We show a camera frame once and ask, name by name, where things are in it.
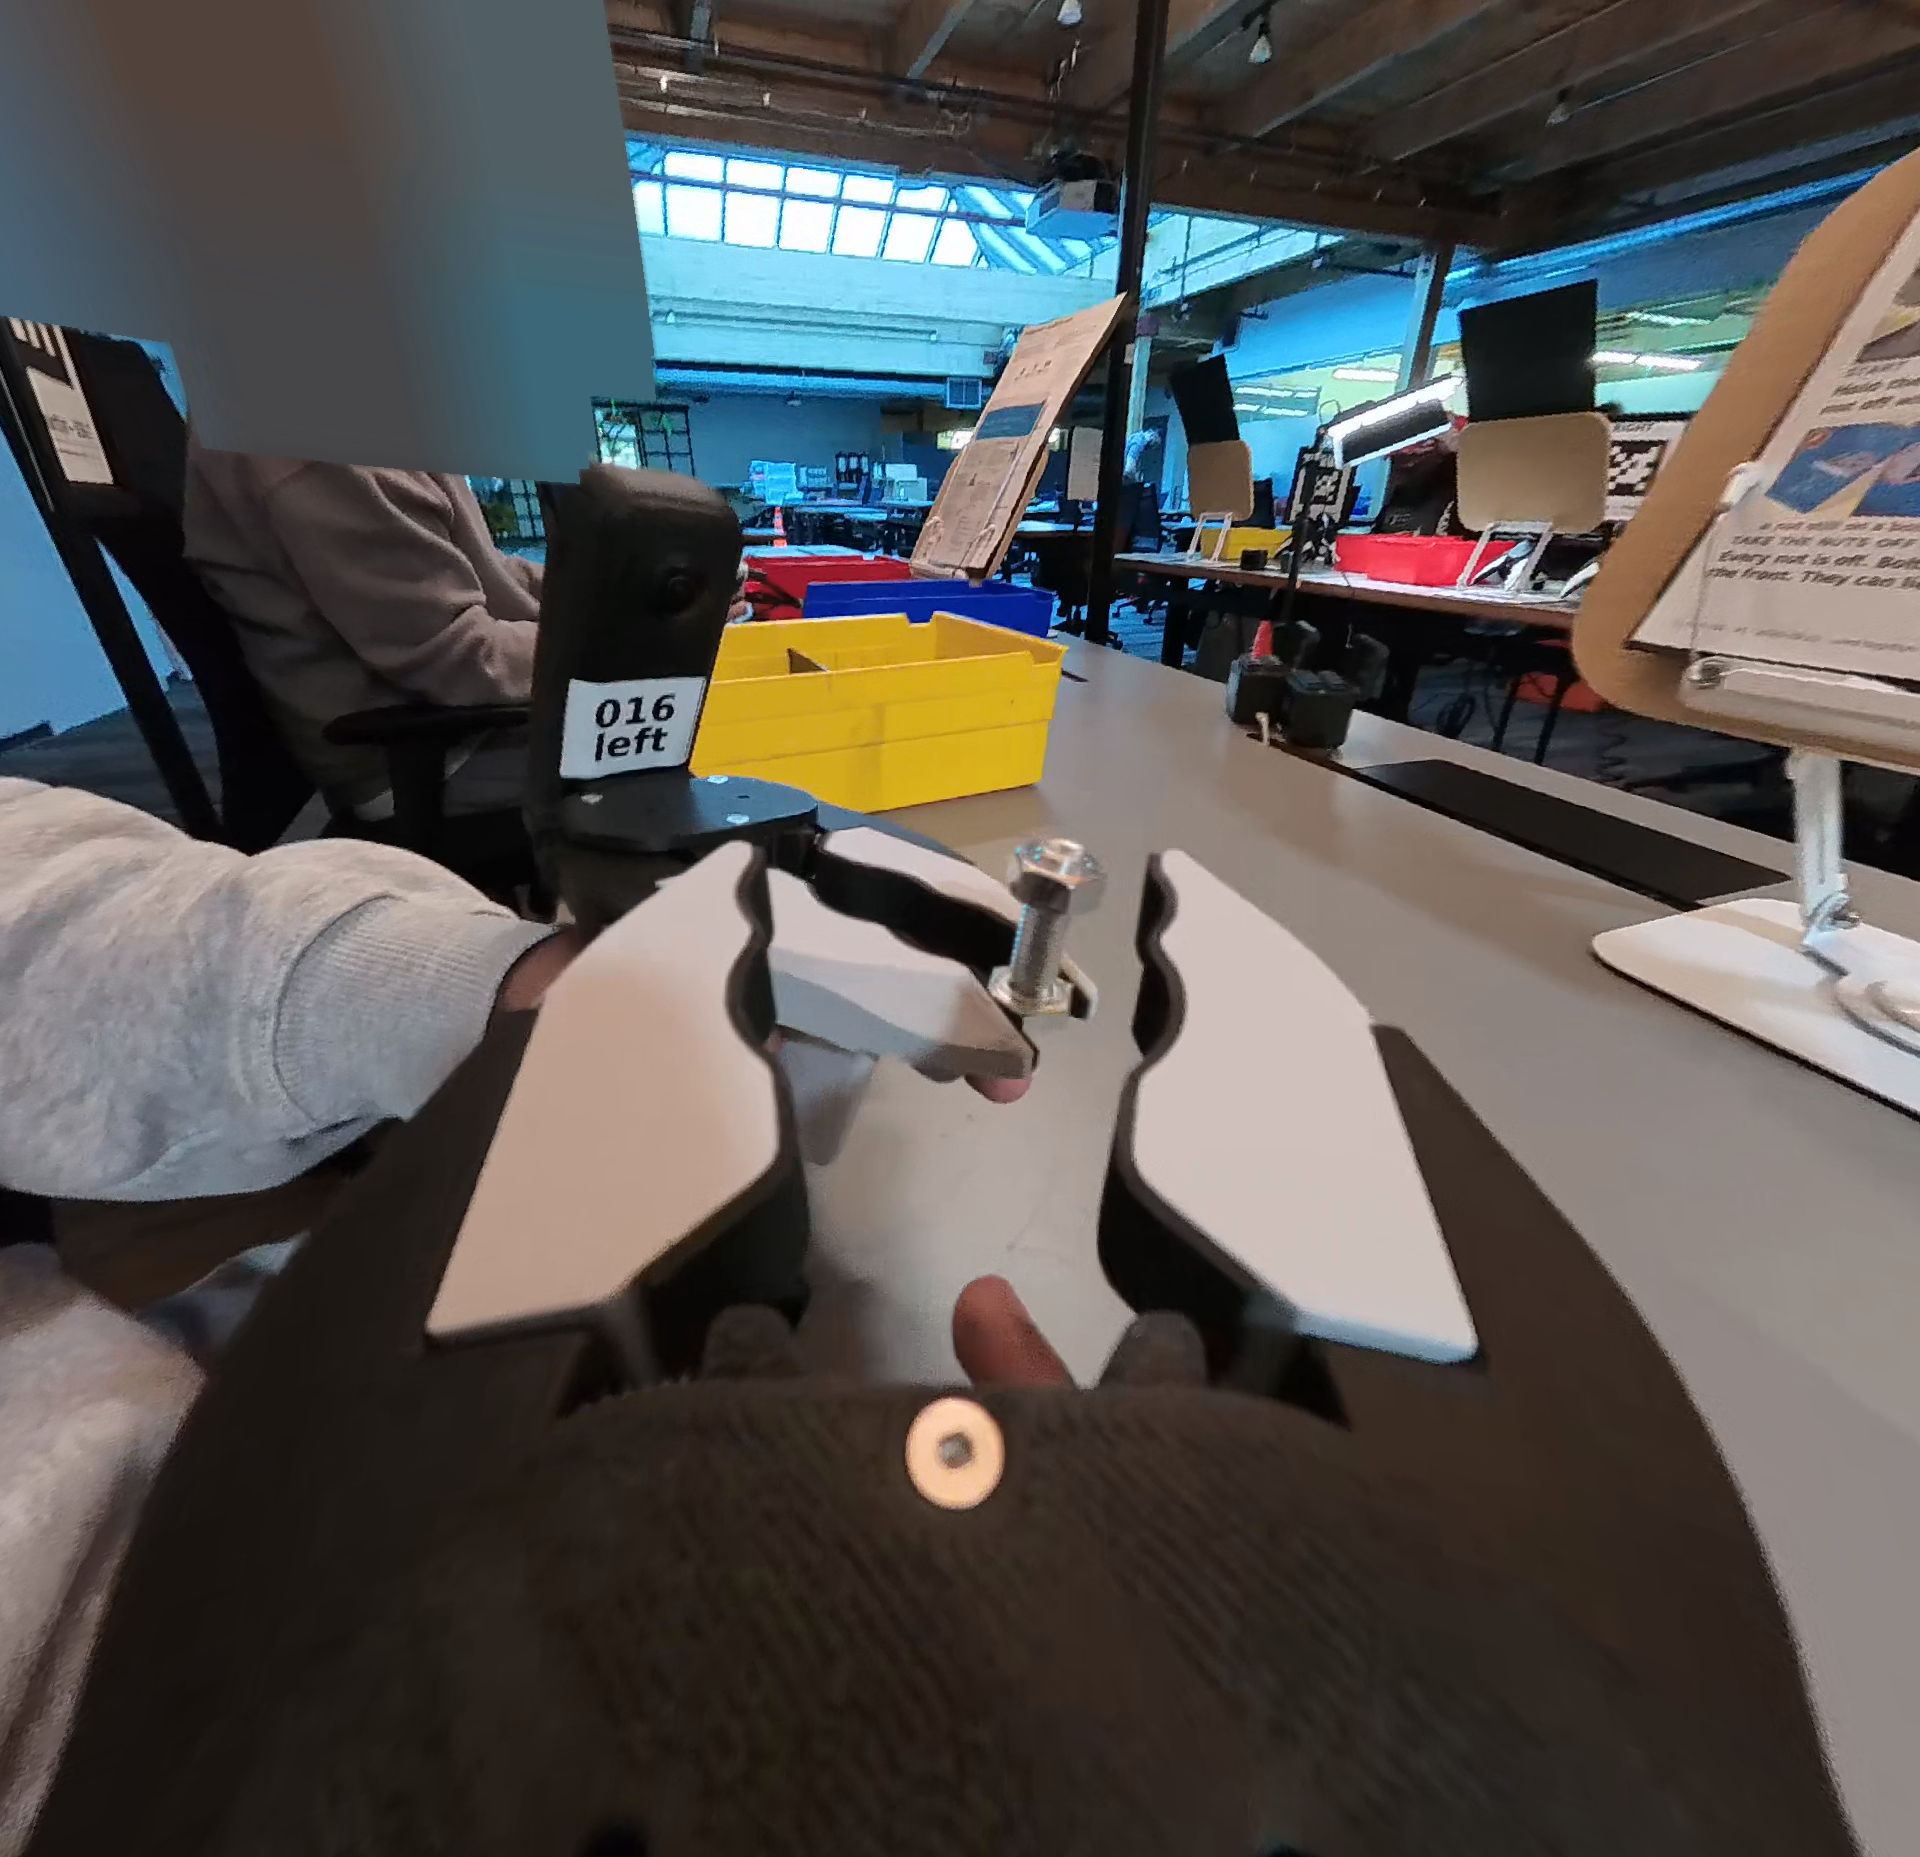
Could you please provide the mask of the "wide black screen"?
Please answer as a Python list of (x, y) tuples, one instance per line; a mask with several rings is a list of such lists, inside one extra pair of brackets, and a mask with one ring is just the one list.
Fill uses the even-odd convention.
[(1459, 349), (1470, 422), (1593, 410), (1596, 317), (1593, 279), (1460, 308)]

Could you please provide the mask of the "steel hex bolt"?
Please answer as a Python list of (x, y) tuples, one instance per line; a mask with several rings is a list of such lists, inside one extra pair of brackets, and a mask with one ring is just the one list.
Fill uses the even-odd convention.
[(988, 978), (989, 998), (1009, 1016), (1028, 1021), (1097, 1015), (1099, 990), (1069, 967), (1064, 936), (1067, 911), (1041, 902), (1021, 905), (1009, 959)]

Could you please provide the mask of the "printed instruction sheet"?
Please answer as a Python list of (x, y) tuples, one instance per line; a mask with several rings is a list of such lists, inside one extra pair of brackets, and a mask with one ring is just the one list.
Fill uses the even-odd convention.
[(1638, 651), (1918, 678), (1918, 265), (1899, 241)]

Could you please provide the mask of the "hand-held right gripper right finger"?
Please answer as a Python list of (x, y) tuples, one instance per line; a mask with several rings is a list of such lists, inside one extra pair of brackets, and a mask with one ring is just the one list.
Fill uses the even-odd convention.
[(1317, 1341), (1464, 1365), (1477, 1323), (1357, 992), (1180, 848), (1150, 861), (1138, 1065), (1099, 1252), (1133, 1312), (1231, 1330), (1271, 1302)]

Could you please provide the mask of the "yellow divided plastic bin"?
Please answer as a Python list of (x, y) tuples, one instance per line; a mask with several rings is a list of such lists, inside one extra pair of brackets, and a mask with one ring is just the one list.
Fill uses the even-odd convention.
[(1064, 647), (937, 612), (728, 627), (692, 772), (857, 814), (1034, 787)]

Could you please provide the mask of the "cardboard instruction board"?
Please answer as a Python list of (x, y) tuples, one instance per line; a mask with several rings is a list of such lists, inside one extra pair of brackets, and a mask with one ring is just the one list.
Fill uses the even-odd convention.
[(909, 557), (915, 577), (984, 582), (1002, 568), (1042, 478), (1051, 434), (1131, 320), (1133, 301), (1123, 294), (1021, 332)]

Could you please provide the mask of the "person's grey clothed torso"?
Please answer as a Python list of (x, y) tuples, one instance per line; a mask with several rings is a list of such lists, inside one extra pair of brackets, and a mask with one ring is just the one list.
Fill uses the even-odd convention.
[(23, 1852), (64, 1748), (112, 1579), (201, 1389), (165, 1336), (2, 1252), (2, 1851)]

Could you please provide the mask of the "person's right hand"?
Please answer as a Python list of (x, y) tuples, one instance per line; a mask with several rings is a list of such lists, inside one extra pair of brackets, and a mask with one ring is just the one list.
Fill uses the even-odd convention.
[(962, 1374), (975, 1389), (1073, 1385), (1067, 1365), (1005, 1278), (981, 1275), (958, 1291), (951, 1316), (951, 1341)]

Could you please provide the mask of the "steel hex nut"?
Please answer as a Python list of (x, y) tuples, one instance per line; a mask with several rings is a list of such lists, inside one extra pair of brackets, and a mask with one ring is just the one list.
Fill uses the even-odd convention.
[(1073, 915), (1099, 906), (1106, 874), (1085, 844), (1069, 839), (1037, 839), (1011, 852), (1005, 885), (1024, 908)]

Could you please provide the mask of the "black sign board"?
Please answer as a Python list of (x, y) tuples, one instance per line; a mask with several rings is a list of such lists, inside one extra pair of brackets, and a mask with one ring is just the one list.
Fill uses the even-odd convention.
[(5, 318), (5, 436), (66, 583), (117, 680), (173, 811), (228, 842), (123, 585), (156, 627), (163, 577), (178, 574), (184, 418), (153, 357), (129, 339)]

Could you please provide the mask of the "large beige document stand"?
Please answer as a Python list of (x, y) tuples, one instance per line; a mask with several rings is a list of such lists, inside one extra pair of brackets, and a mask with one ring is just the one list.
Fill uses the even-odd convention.
[(1457, 519), (1477, 532), (1459, 591), (1517, 598), (1555, 535), (1605, 521), (1610, 418), (1598, 410), (1528, 420), (1468, 420), (1457, 437)]

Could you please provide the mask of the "grey desk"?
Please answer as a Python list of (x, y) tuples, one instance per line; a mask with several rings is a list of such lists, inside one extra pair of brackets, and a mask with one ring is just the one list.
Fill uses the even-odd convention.
[(948, 1314), (1007, 1275), (1077, 1375), (1123, 1307), (1093, 1200), (1140, 967), (1145, 861), (1182, 847), (1427, 1053), (1642, 1307), (1747, 1496), (1869, 1852), (1918, 1846), (1916, 1119), (1600, 967), (1638, 893), (1263, 747), (1225, 693), (1072, 642), (1038, 787), (900, 814), (993, 876), (1062, 834), (1106, 869), (1072, 949), (1100, 988), (989, 1107), (881, 1065), (814, 1177), (805, 1341), (881, 1382), (956, 1374)]

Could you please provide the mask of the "black steel pole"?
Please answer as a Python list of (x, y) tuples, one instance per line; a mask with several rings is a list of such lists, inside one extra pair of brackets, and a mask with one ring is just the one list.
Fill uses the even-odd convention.
[(1127, 140), (1121, 173), (1118, 269), (1121, 317), (1106, 348), (1106, 394), (1100, 425), (1097, 510), (1092, 526), (1088, 601), (1080, 637), (1110, 645), (1113, 599), (1113, 557), (1118, 543), (1123, 460), (1133, 348), (1140, 329), (1140, 285), (1150, 241), (1150, 203), (1157, 157), (1157, 115), (1165, 80), (1165, 46), (1172, 0), (1140, 0), (1131, 82), (1127, 90)]

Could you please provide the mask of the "wooden document stand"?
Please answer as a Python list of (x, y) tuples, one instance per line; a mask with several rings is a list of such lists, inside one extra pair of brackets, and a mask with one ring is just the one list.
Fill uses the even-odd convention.
[(1918, 770), (1916, 683), (1728, 655), (1638, 651), (1664, 595), (1907, 231), (1918, 154), (1884, 169), (1802, 241), (1709, 402), (1607, 550), (1573, 621), (1586, 683), (1632, 715), (1784, 747), (1795, 900), (1736, 900), (1593, 941), (1618, 974), (1869, 1096), (1918, 1106), (1918, 946), (1869, 926), (1843, 861), (1846, 763)]

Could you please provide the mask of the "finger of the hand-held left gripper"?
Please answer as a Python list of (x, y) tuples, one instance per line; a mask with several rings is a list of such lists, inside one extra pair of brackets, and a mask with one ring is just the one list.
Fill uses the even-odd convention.
[(1011, 962), (1021, 905), (1003, 882), (926, 841), (876, 827), (815, 829), (777, 841), (771, 864), (799, 878), (828, 911), (975, 974)]
[(1026, 1086), (1037, 1053), (962, 962), (828, 908), (797, 876), (770, 878), (770, 971), (781, 1031), (897, 1058), (939, 1083)]

